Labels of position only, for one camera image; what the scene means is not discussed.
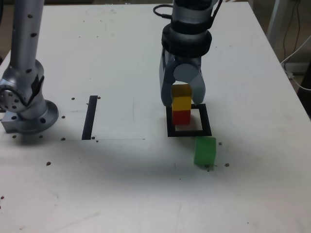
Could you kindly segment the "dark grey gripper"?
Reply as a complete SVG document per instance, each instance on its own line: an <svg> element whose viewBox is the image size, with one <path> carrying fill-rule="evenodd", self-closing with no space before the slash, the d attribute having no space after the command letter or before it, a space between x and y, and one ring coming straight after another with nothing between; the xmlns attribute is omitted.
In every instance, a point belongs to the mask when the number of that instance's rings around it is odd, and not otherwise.
<svg viewBox="0 0 311 233"><path fill-rule="evenodd" d="M175 81L184 82L190 86L191 99L194 104L198 105L204 101L206 86L201 73L201 60L202 57L184 58L174 56L165 48L162 48L159 80L160 95L164 106L170 107L172 104L172 85Z"/></svg>

